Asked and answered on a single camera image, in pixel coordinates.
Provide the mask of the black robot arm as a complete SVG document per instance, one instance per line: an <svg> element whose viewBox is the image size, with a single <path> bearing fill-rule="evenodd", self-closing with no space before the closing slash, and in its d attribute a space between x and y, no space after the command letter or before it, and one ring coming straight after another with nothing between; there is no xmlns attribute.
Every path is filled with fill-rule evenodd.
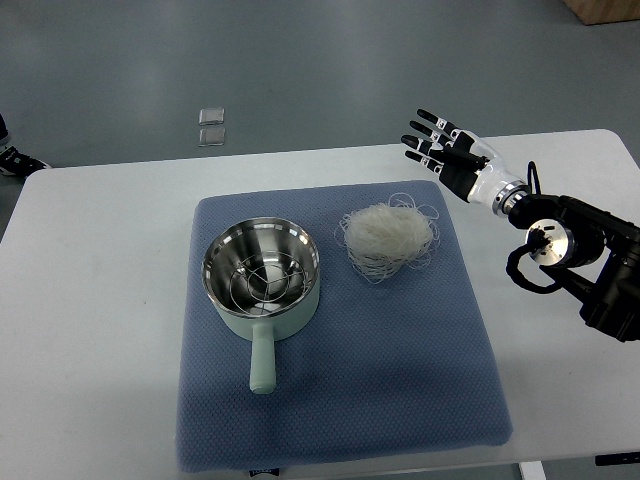
<svg viewBox="0 0 640 480"><path fill-rule="evenodd" d="M581 303L585 324L620 342L639 339L639 227L579 199L545 195L534 162L523 194L505 207L526 231L506 273L537 294L561 289Z"/></svg>

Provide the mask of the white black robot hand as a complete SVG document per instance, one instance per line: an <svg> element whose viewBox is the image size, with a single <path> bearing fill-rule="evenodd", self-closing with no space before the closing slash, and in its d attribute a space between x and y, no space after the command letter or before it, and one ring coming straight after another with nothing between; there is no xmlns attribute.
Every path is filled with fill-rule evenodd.
<svg viewBox="0 0 640 480"><path fill-rule="evenodd" d="M475 133L424 109L417 115L420 119L410 122L416 133L401 137L405 155L437 175L458 198L506 216L531 193L523 179L508 171L503 156Z"/></svg>

